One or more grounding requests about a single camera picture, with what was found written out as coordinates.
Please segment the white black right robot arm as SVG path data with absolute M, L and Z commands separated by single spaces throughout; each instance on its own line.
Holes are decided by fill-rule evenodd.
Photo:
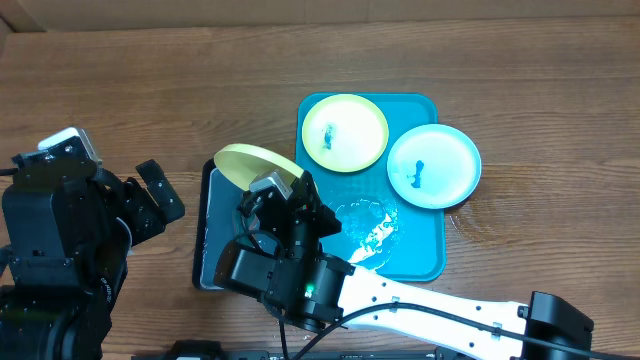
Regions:
M 472 359 L 589 359 L 593 321 L 555 295 L 528 304 L 455 297 L 413 287 L 324 252 L 340 232 L 309 172 L 277 171 L 234 180 L 242 220 L 217 264 L 217 286 L 258 300 L 281 323 L 322 339 L 339 327 L 389 331 Z

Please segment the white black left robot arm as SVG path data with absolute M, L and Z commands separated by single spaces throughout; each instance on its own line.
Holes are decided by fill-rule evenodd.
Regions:
M 1 289 L 1 356 L 99 359 L 131 248 L 185 206 L 153 160 L 126 180 L 70 145 L 12 160 L 1 267 L 14 283 Z

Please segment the light blue plate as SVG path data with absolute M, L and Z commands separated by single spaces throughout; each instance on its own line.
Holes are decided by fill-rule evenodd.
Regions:
M 476 189 L 482 159 L 475 143 L 460 130 L 442 124 L 415 127 L 391 147 L 387 175 L 408 203 L 447 209 L 463 203 Z

